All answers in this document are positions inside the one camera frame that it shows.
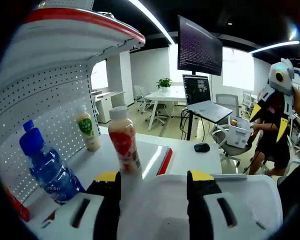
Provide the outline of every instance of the yellow robot part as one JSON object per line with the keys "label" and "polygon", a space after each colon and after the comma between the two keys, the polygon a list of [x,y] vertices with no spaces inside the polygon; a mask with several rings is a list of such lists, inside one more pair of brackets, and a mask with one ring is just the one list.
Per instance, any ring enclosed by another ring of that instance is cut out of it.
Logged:
{"label": "yellow robot part", "polygon": [[285,118],[282,117],[279,132],[278,132],[278,136],[276,137],[276,142],[278,142],[281,139],[281,137],[283,136],[283,134],[286,131],[287,126],[288,126],[288,119],[285,119]]}
{"label": "yellow robot part", "polygon": [[251,116],[250,116],[250,121],[255,117],[255,115],[260,111],[261,107],[258,104],[254,105],[254,108],[252,110]]}
{"label": "yellow robot part", "polygon": [[116,180],[116,175],[117,175],[117,171],[116,172],[103,172],[100,175],[96,176],[94,181],[105,181],[105,182],[114,182]]}
{"label": "yellow robot part", "polygon": [[214,177],[198,170],[190,170],[193,181],[209,181],[214,180]]}

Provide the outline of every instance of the computer mouse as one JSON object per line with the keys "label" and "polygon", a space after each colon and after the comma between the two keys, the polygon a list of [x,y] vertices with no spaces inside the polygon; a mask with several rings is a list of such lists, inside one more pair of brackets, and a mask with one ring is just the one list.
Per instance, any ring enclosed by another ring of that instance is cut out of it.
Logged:
{"label": "computer mouse", "polygon": [[194,145],[194,150],[197,153],[207,153],[210,151],[210,146],[208,143],[198,143],[196,145]]}

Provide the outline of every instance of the window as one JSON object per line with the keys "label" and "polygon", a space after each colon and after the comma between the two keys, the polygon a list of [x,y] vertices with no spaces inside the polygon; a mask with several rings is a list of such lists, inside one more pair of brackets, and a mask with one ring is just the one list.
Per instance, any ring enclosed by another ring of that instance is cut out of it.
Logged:
{"label": "window", "polygon": [[244,51],[223,47],[222,57],[223,85],[253,91],[255,66],[252,55]]}
{"label": "window", "polygon": [[[192,74],[191,71],[184,71],[184,70],[178,70],[178,45],[170,45],[169,46],[169,72],[170,72],[170,78],[172,82],[176,83],[182,83],[183,74]],[[210,74],[203,73],[203,72],[196,72],[197,75],[200,76],[207,76],[208,79],[210,78]]]}
{"label": "window", "polygon": [[108,87],[106,60],[100,61],[94,65],[91,73],[91,87],[93,90]]}

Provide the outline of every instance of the floor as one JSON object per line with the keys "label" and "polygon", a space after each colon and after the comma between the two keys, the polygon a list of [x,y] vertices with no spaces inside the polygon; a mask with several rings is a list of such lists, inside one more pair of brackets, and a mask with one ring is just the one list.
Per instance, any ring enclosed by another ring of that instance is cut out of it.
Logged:
{"label": "floor", "polygon": [[[152,135],[152,136],[159,136],[164,138],[171,138],[171,139],[184,139],[182,137],[182,131],[180,130],[180,115],[181,111],[185,108],[183,105],[176,105],[172,106],[173,110],[171,112],[172,117],[168,117],[166,119],[165,124],[161,124],[159,121],[154,121],[152,125],[151,131],[148,131],[148,121],[147,119],[151,116],[150,112],[143,112],[142,109],[138,111],[139,105],[133,104],[128,107],[129,112],[129,118],[134,122],[136,132],[139,134],[146,134],[146,135]],[[109,123],[103,124],[100,123],[100,126],[107,127]],[[194,143],[200,143],[203,141],[205,143],[214,143],[214,139],[209,134],[211,129],[214,127],[214,124],[211,122],[208,122],[206,120],[199,119],[198,122],[198,128],[197,128],[197,136],[191,135],[190,141]],[[188,121],[184,125],[184,129],[187,132],[188,129]],[[240,165],[238,168],[236,168],[236,163],[232,161],[222,161],[221,167],[222,167],[222,173],[223,174],[235,174],[239,173],[242,174],[246,167],[250,165],[250,159],[253,157],[255,148],[256,148],[257,141],[255,140],[252,148],[247,151],[246,153],[236,156],[236,158],[240,159]],[[267,162],[266,166],[271,169],[274,167],[273,162]],[[261,174],[262,171],[259,169],[256,174]],[[273,176],[272,177],[275,181],[277,181],[278,177]]]}

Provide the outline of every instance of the black shorts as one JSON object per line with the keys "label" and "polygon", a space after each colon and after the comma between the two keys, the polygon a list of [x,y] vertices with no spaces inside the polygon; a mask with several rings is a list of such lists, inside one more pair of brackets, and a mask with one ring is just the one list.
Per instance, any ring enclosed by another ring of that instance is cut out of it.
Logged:
{"label": "black shorts", "polygon": [[265,158],[272,157],[275,168],[284,169],[288,166],[290,151],[288,141],[284,141],[284,139],[281,139],[278,143],[274,143],[273,140],[264,135],[260,139],[255,151],[263,153]]}

